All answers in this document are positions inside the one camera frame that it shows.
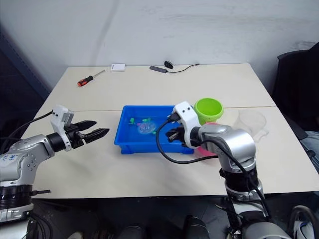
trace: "blue plastic tray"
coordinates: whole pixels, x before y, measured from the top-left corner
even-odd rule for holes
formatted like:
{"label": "blue plastic tray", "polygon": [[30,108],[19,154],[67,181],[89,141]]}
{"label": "blue plastic tray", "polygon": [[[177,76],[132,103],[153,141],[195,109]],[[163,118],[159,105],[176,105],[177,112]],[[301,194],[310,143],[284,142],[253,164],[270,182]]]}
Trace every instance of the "blue plastic tray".
{"label": "blue plastic tray", "polygon": [[[138,132],[136,124],[130,124],[130,119],[134,118],[135,123],[142,122],[143,119],[150,118],[156,125],[156,129],[167,119],[174,106],[124,106],[116,132],[114,144],[122,150],[121,154],[150,153],[159,152],[156,146],[155,135],[141,134]],[[193,149],[181,146],[181,142],[169,143],[165,133],[171,128],[178,127],[178,123],[169,123],[161,129],[159,141],[164,152],[192,154]]]}

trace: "green toy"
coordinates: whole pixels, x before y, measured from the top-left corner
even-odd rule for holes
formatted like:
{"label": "green toy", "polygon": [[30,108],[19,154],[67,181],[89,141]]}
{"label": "green toy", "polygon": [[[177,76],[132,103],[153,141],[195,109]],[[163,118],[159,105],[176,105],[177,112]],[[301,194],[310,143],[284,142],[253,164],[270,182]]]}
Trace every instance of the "green toy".
{"label": "green toy", "polygon": [[129,124],[135,124],[134,121],[135,121],[134,118],[130,118],[130,123]]}
{"label": "green toy", "polygon": [[150,122],[151,118],[147,118],[147,119],[142,119],[143,122]]}

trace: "black chair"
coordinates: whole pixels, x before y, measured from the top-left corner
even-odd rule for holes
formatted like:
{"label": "black chair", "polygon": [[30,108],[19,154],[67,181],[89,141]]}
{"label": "black chair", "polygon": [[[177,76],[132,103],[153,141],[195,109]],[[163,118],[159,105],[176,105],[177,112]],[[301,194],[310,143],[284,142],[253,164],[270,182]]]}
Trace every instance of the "black chair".
{"label": "black chair", "polygon": [[[278,69],[274,89],[272,92],[272,98],[275,101],[277,107],[284,115],[287,123],[293,130],[297,139],[300,141],[308,157],[314,163],[315,152],[309,150],[302,142],[308,135],[305,132],[306,128],[300,125],[300,122],[304,122],[301,117],[299,107],[300,92],[299,85],[300,79],[303,75],[304,63],[308,56],[308,50],[294,51],[282,54],[278,56]],[[307,120],[307,126],[316,124],[317,122],[309,123]],[[316,170],[319,172],[319,167],[314,163]]]}

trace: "green cup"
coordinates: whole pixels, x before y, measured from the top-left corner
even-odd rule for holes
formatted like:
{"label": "green cup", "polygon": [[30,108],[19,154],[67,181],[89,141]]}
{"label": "green cup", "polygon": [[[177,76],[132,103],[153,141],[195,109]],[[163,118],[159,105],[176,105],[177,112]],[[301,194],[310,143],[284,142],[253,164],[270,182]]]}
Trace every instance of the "green cup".
{"label": "green cup", "polygon": [[196,102],[194,110],[198,115],[201,125],[216,122],[224,113],[224,107],[218,100],[203,98]]}

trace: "white wall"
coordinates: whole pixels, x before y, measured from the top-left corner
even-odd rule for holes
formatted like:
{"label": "white wall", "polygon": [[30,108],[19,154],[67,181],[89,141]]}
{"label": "white wall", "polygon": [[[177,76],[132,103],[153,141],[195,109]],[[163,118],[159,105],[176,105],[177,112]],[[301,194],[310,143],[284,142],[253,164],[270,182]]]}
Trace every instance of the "white wall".
{"label": "white wall", "polygon": [[0,0],[2,28],[46,84],[68,66],[249,62],[319,41],[318,0]]}

